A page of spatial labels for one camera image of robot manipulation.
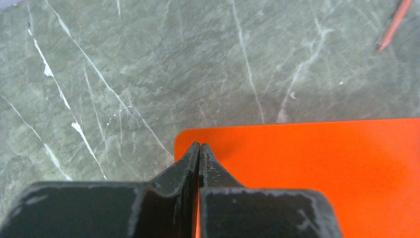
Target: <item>orange board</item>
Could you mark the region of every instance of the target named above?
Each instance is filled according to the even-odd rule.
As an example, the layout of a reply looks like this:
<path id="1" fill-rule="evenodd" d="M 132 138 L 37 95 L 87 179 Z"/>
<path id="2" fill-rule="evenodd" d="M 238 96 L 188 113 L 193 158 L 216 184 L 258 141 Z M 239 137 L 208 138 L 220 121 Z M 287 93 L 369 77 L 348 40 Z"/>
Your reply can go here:
<path id="1" fill-rule="evenodd" d="M 246 187 L 321 191 L 344 237 L 420 237 L 420 118 L 191 128 L 175 159 L 193 141 Z"/>

